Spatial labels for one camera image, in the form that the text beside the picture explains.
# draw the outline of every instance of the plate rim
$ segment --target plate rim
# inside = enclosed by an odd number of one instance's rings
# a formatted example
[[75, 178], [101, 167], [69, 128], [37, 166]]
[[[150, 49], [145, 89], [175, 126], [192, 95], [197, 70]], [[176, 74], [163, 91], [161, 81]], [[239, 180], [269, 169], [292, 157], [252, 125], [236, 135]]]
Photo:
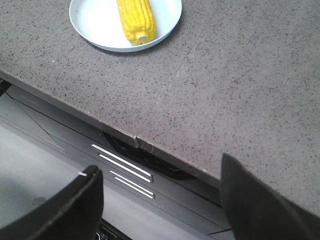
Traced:
[[179, 2], [179, 13], [178, 13], [178, 17], [176, 22], [174, 23], [173, 27], [163, 36], [154, 39], [151, 42], [145, 43], [145, 44], [141, 44], [141, 45], [134, 45], [134, 46], [130, 46], [130, 47], [110, 47], [110, 46], [105, 46], [105, 45], [101, 45], [99, 43], [96, 43], [92, 40], [90, 40], [88, 37], [84, 36], [79, 30], [78, 28], [75, 26], [73, 18], [72, 18], [72, 5], [75, 1], [86, 1], [86, 0], [71, 0], [70, 5], [69, 5], [69, 19], [70, 22], [73, 26], [73, 28], [76, 30], [76, 32], [83, 37], [85, 40], [87, 40], [89, 43], [91, 43], [94, 46], [97, 46], [98, 48], [104, 49], [104, 50], [108, 50], [111, 52], [118, 52], [118, 53], [130, 53], [130, 52], [138, 52], [138, 51], [142, 51], [148, 48], [151, 48], [157, 44], [159, 44], [160, 42], [162, 42], [171, 32], [172, 30], [176, 27], [176, 25], [178, 24], [181, 15], [182, 15], [182, 10], [183, 10], [183, 4], [182, 4], [182, 0], [177, 0], [177, 2]]

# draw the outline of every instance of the black trim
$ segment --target black trim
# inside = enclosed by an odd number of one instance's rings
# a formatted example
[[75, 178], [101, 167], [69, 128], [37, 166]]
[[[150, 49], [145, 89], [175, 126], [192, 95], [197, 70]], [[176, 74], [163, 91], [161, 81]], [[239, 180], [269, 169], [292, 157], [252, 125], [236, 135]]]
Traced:
[[98, 234], [100, 235], [100, 240], [132, 240], [104, 219], [101, 219]]
[[134, 160], [135, 162], [154, 170], [168, 178], [175, 180], [195, 179], [191, 174], [177, 168], [176, 166], [166, 162], [165, 160], [141, 149], [135, 148], [114, 136], [104, 133], [112, 147], [120, 154]]
[[92, 240], [103, 205], [103, 174], [92, 165], [43, 205], [2, 228], [0, 240]]
[[0, 97], [10, 88], [11, 83], [0, 78]]

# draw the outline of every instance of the gray floor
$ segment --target gray floor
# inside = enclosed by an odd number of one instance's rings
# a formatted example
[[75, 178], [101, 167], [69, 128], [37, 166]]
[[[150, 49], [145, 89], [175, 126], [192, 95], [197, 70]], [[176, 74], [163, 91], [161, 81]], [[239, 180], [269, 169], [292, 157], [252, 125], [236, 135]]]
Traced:
[[1, 228], [35, 209], [34, 198], [49, 199], [56, 194], [79, 169], [4, 121], [0, 121], [0, 133]]

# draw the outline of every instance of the metal strip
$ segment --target metal strip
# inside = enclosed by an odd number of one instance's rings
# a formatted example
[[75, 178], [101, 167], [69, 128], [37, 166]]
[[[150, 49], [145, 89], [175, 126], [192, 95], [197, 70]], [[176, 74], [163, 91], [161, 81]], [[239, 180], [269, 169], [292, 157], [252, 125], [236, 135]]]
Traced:
[[137, 176], [138, 178], [141, 178], [141, 179], [145, 180], [146, 182], [151, 183], [151, 180], [150, 180], [150, 179], [148, 179], [148, 178], [140, 175], [139, 173], [137, 173], [137, 172], [135, 172], [135, 171], [132, 171], [131, 169], [127, 168], [126, 166], [123, 166], [123, 165], [121, 165], [120, 163], [118, 163], [118, 162], [116, 162], [116, 161], [114, 161], [114, 160], [112, 160], [112, 159], [110, 159], [110, 158], [108, 158], [108, 157], [106, 157], [106, 156], [104, 156], [104, 155], [102, 155], [102, 154], [99, 154], [99, 156], [100, 156], [101, 158], [103, 158], [103, 159], [105, 159], [105, 160], [108, 160], [109, 162], [117, 165], [118, 167], [120, 167], [120, 168], [128, 171], [129, 173]]
[[116, 173], [116, 172], [114, 172], [114, 171], [110, 171], [110, 173], [112, 173], [113, 175], [118, 176], [119, 178], [123, 179], [124, 181], [126, 181], [126, 182], [128, 182], [128, 183], [130, 183], [130, 184], [132, 184], [132, 185], [135, 185], [137, 188], [140, 188], [141, 190], [143, 190], [143, 191], [147, 192], [148, 194], [154, 196], [154, 193], [153, 193], [153, 192], [145, 189], [144, 187], [140, 186], [139, 184], [136, 184], [135, 182], [127, 179], [126, 177], [121, 176], [120, 174], [118, 174], [118, 173]]
[[99, 146], [97, 146], [97, 145], [95, 145], [95, 144], [91, 144], [91, 146], [92, 146], [93, 148], [98, 149], [98, 150], [100, 150], [101, 152], [104, 152], [105, 154], [108, 154], [109, 156], [111, 156], [111, 157], [113, 157], [113, 158], [115, 158], [115, 159], [123, 162], [124, 164], [129, 165], [130, 167], [138, 170], [139, 172], [144, 173], [145, 175], [147, 175], [147, 176], [149, 176], [149, 177], [152, 177], [151, 173], [149, 173], [149, 172], [141, 169], [140, 167], [137, 167], [136, 165], [134, 165], [134, 164], [132, 164], [131, 162], [128, 162], [128, 161], [122, 159], [121, 157], [119, 157], [119, 156], [117, 156], [117, 155], [114, 155], [113, 153], [111, 153], [111, 152], [103, 149], [102, 147], [99, 147]]
[[122, 179], [118, 178], [117, 176], [115, 176], [114, 178], [115, 178], [116, 180], [118, 180], [118, 181], [122, 182], [123, 184], [125, 184], [125, 185], [129, 186], [130, 188], [132, 188], [132, 189], [134, 189], [134, 190], [138, 191], [139, 193], [141, 193], [141, 194], [143, 194], [143, 195], [147, 196], [148, 198], [150, 198], [150, 199], [153, 199], [153, 198], [154, 198], [153, 196], [150, 196], [150, 195], [146, 194], [144, 191], [141, 191], [140, 189], [138, 189], [138, 188], [136, 188], [135, 186], [133, 186], [133, 185], [131, 185], [131, 184], [129, 184], [129, 183], [127, 183], [127, 182], [125, 182], [124, 180], [122, 180]]

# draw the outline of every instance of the white plate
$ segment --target white plate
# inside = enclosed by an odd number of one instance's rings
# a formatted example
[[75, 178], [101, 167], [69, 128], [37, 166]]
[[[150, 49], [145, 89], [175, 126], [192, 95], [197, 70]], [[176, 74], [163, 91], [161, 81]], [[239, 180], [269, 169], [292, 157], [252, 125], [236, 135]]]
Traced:
[[155, 40], [136, 45], [123, 32], [117, 0], [72, 0], [69, 16], [75, 30], [93, 45], [121, 53], [150, 48], [165, 39], [178, 23], [182, 0], [149, 0], [157, 23]]

